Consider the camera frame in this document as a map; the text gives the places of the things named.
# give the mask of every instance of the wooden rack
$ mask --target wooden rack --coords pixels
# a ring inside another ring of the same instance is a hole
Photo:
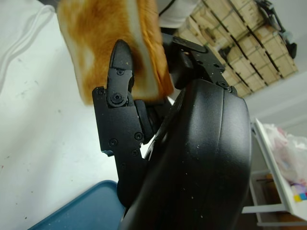
[[[297,72],[285,43],[254,0],[203,0],[178,35],[208,46],[225,66],[224,78],[241,97]],[[230,48],[224,60],[219,50]]]

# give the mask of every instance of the white table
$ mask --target white table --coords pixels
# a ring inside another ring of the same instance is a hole
[[[276,205],[258,205],[257,196],[254,191],[253,183],[250,182],[251,195],[254,201],[255,206],[244,207],[242,213],[256,213],[258,219],[258,226],[307,226],[307,222],[262,222],[260,213],[265,212],[278,212],[278,211],[287,211],[294,216],[297,216],[303,220],[307,221],[307,200],[302,202],[295,202],[293,198],[293,192],[289,183],[281,175],[277,163],[274,159],[273,153],[271,152],[268,143],[269,138],[265,132],[265,129],[262,123],[259,120],[252,125],[253,130],[255,131],[255,136],[261,148],[263,157],[268,166],[268,170],[264,171],[255,171],[252,172],[252,176],[268,174],[273,175],[274,182],[278,194],[280,196],[281,204]]]
[[[0,1],[0,58],[41,7]],[[100,152],[94,108],[80,99],[54,14],[11,62],[0,95],[0,229],[28,229],[107,179],[118,180],[114,157]]]

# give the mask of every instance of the slice of bread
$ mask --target slice of bread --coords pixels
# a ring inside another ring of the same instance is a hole
[[[155,0],[61,0],[57,13],[85,104],[93,103],[95,87],[106,88],[118,39],[132,51],[133,99],[153,101],[172,93]]]

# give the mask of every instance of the plastic bag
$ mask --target plastic bag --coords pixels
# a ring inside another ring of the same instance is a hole
[[[307,138],[287,134],[275,125],[263,125],[270,149],[284,178],[307,187]]]

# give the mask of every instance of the black bracket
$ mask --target black bracket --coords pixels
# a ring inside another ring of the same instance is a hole
[[[133,101],[130,93],[133,83],[130,48],[118,40],[111,56],[107,89],[97,87],[92,96],[100,149],[107,156],[115,157],[117,194],[125,207],[137,196],[146,171],[141,143],[148,142],[154,135],[144,102]]]

